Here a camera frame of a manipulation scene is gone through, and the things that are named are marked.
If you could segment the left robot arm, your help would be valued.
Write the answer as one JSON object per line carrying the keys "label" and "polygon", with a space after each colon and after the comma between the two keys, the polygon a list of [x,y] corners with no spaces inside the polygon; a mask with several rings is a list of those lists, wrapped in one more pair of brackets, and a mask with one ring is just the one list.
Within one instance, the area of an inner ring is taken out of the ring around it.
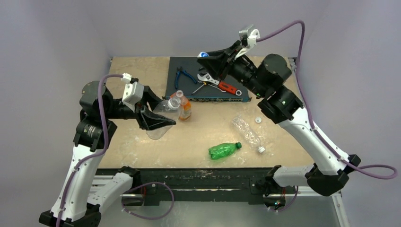
{"label": "left robot arm", "polygon": [[153,91],[132,79],[122,98],[115,99],[104,82],[92,81],[82,89],[80,122],[73,139],[69,171],[58,199],[42,212],[39,222],[49,227],[96,227],[102,215],[124,192],[140,190],[139,171],[123,167],[96,192],[91,192],[98,166],[117,130],[115,119],[134,119],[142,130],[173,126],[172,117],[155,112],[161,102]]}

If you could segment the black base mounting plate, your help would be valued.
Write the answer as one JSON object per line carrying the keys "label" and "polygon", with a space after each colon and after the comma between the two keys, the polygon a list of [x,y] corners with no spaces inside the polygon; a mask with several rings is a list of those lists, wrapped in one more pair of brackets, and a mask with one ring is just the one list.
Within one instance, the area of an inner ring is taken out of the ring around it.
{"label": "black base mounting plate", "polygon": [[96,176],[118,172],[133,176],[129,188],[144,183],[133,194],[143,196],[145,206],[162,201],[247,202],[249,205],[284,206],[294,186],[280,187],[272,179],[275,167],[246,168],[100,168]]}

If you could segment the slim clear plastic bottle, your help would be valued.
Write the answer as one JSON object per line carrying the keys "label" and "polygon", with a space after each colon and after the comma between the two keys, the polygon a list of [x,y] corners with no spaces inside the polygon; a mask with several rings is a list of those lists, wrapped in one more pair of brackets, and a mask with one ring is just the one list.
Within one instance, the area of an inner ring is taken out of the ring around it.
{"label": "slim clear plastic bottle", "polygon": [[236,116],[232,119],[231,123],[234,128],[242,135],[245,142],[250,148],[258,153],[264,153],[266,148],[262,145],[259,135],[252,129],[241,116]]}

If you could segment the aluminium frame rail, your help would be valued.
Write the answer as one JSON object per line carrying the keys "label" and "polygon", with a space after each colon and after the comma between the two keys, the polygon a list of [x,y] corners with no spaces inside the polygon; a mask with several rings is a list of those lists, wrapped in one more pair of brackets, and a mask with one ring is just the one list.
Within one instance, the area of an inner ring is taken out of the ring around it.
{"label": "aluminium frame rail", "polygon": [[[167,185],[173,192],[175,197],[179,197],[181,200],[193,200],[198,193],[198,197],[203,197],[203,200],[210,201],[213,199],[221,198],[223,201],[228,201],[230,198],[235,197],[235,194],[239,198],[246,196],[259,196],[263,198],[278,198],[285,196],[294,197],[295,194],[299,196],[321,196],[319,193],[315,192],[312,188],[308,186],[287,186],[284,189],[268,189],[262,186],[256,187],[254,180],[245,180],[239,183],[239,186],[234,187],[223,187],[201,185],[201,186],[190,186],[189,188],[183,188],[175,183],[162,182],[162,185],[158,186],[156,183],[151,183],[145,186],[146,192],[141,192],[140,189],[136,189],[133,194],[141,195],[155,195],[157,191],[165,190],[165,185]],[[111,176],[111,175],[96,175],[92,186],[90,188],[90,196],[94,196],[95,193],[103,193],[106,190],[111,190],[112,188],[121,187],[117,190],[118,194],[129,194],[128,190],[132,187],[132,181],[123,179],[121,176]]]}

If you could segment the orange label plastic bottle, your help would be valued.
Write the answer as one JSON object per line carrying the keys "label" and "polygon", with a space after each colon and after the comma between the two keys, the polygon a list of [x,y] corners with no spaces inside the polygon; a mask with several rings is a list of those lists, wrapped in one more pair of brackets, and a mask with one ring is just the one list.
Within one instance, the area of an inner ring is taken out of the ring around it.
{"label": "orange label plastic bottle", "polygon": [[192,115],[192,106],[189,99],[184,95],[184,92],[182,90],[177,90],[176,92],[174,92],[170,96],[170,98],[173,97],[178,97],[181,100],[182,111],[180,113],[179,120],[181,121],[188,120]]}

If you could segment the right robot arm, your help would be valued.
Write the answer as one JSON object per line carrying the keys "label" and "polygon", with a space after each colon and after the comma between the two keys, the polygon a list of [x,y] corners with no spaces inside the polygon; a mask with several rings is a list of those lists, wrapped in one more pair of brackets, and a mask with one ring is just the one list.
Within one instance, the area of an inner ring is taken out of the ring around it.
{"label": "right robot arm", "polygon": [[278,192],[285,186],[309,186],[322,196],[341,190],[352,172],[347,163],[359,165],[360,158],[341,149],[332,153],[329,146],[334,143],[323,133],[316,135],[305,105],[284,84],[292,71],[282,56],[269,54],[255,66],[239,54],[240,46],[236,42],[223,50],[201,52],[197,62],[213,79],[221,82],[231,76],[255,94],[261,112],[286,130],[314,161],[302,167],[277,166],[265,180],[266,188]]}

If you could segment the black network switch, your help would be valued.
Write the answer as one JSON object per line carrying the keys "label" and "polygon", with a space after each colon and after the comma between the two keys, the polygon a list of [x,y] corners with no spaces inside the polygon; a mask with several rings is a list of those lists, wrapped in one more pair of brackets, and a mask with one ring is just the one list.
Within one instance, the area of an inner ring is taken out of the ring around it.
{"label": "black network switch", "polygon": [[192,92],[202,83],[195,83],[201,65],[197,63],[196,57],[170,57],[169,68],[166,80],[166,92],[164,99],[168,99],[177,90],[182,90],[184,95],[191,102],[250,102],[252,96],[248,90],[232,77],[226,77],[224,82],[242,91],[241,96],[236,96],[228,92],[221,91],[212,85],[206,85],[197,93]]}

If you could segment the white blue bottle cap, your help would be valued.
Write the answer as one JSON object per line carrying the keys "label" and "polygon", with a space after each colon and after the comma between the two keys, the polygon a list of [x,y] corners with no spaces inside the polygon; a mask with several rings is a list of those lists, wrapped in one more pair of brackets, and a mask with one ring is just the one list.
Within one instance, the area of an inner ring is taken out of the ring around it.
{"label": "white blue bottle cap", "polygon": [[201,58],[201,57],[209,57],[209,54],[208,54],[207,52],[200,52],[200,53],[197,55],[197,57],[198,57],[198,58]]}

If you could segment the yellow black screwdriver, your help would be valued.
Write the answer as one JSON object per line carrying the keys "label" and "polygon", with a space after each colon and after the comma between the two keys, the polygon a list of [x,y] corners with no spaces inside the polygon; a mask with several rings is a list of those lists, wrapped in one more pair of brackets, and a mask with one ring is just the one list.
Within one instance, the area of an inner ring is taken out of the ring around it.
{"label": "yellow black screwdriver", "polygon": [[204,86],[206,86],[207,85],[207,82],[202,82],[202,84],[197,88],[197,89],[195,89],[193,92],[192,92],[192,95],[194,95],[195,93],[197,93],[201,88],[203,88]]}

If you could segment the green plastic bottle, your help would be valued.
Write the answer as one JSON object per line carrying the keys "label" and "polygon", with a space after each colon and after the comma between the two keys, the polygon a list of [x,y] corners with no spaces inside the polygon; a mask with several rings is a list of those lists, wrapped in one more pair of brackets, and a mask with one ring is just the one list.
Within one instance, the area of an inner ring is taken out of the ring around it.
{"label": "green plastic bottle", "polygon": [[240,142],[222,143],[208,149],[209,156],[212,160],[218,160],[234,154],[242,147]]}

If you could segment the large clear plastic bottle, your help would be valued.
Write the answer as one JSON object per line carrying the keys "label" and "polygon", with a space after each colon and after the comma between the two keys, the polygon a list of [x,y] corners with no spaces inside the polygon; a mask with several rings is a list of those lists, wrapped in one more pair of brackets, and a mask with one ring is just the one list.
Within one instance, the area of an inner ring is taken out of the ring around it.
{"label": "large clear plastic bottle", "polygon": [[[181,111],[182,109],[180,98],[173,97],[159,103],[154,109],[153,113],[174,120],[175,123],[173,125],[175,125]],[[162,138],[172,128],[173,125],[163,126],[162,123],[158,123],[156,124],[156,126],[158,127],[157,129],[146,131],[146,134],[150,139],[158,140]]]}

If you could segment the red handled adjustable wrench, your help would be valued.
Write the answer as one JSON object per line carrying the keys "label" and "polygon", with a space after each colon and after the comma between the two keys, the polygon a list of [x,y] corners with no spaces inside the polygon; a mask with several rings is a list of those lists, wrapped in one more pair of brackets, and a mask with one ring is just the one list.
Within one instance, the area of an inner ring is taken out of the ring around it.
{"label": "red handled adjustable wrench", "polygon": [[242,91],[237,89],[236,87],[227,84],[224,81],[213,79],[213,77],[209,73],[201,73],[197,74],[197,78],[199,81],[204,82],[208,85],[212,85],[213,87],[217,87],[221,91],[228,92],[230,94],[241,96]]}

